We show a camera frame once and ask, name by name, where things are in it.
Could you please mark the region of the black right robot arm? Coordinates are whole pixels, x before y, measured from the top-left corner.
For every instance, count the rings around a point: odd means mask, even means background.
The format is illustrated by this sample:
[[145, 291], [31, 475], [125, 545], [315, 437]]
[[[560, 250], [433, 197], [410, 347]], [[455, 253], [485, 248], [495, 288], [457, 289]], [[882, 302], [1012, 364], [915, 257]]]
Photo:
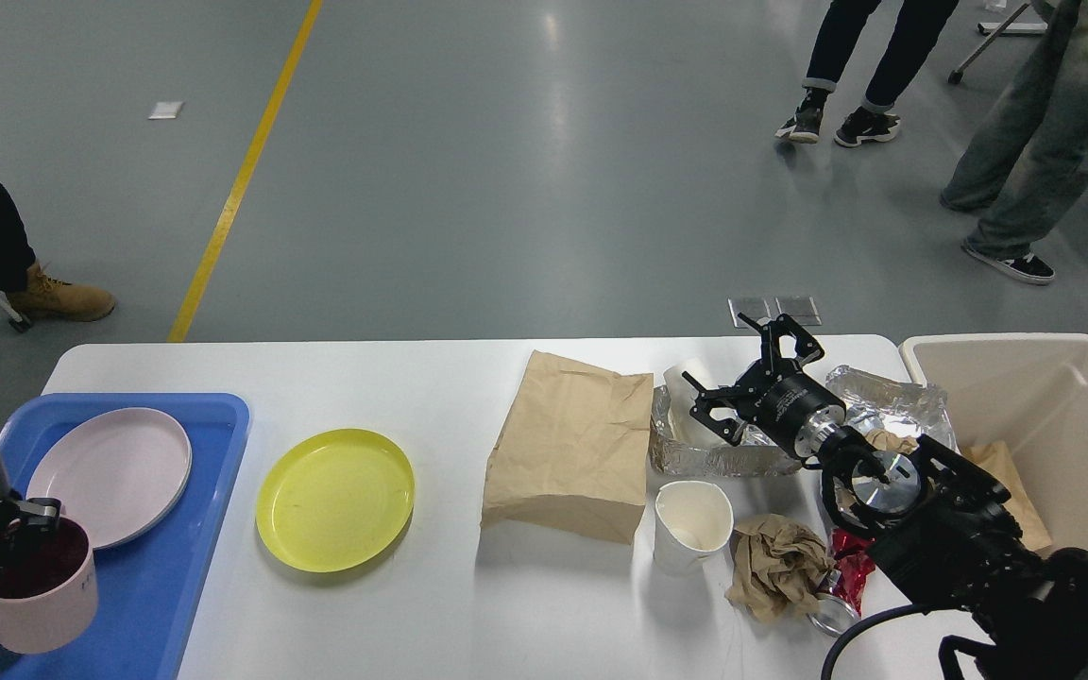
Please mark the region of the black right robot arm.
[[907, 605], [852, 625], [825, 656], [869, 629], [908, 615], [959, 610], [989, 636], [943, 636], [938, 659], [960, 679], [970, 655], [985, 679], [1088, 679], [1088, 552], [1028, 551], [1005, 509], [1011, 492], [994, 475], [932, 436], [911, 453], [882, 452], [846, 422], [846, 406], [804, 367], [824, 349], [791, 316], [755, 322], [761, 356], [734, 383], [706, 386], [690, 373], [690, 415], [730, 445], [756, 426], [790, 459], [821, 474], [823, 507], [834, 526], [871, 541], [874, 564]]

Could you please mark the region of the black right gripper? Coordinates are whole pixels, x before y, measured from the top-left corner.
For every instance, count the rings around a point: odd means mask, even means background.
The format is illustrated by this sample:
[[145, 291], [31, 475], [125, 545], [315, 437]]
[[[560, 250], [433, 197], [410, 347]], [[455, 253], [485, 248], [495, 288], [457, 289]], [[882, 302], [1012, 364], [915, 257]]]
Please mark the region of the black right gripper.
[[738, 320], [755, 329], [761, 337], [758, 360], [741, 378], [782, 379], [769, 386], [718, 386], [709, 388], [682, 371], [694, 390], [689, 415], [728, 445], [742, 443], [746, 422], [761, 429], [787, 455], [807, 460], [834, 430], [845, 426], [846, 406], [824, 384], [803, 374], [804, 367], [819, 362], [825, 350], [819, 339], [789, 314], [756, 321], [738, 313]]

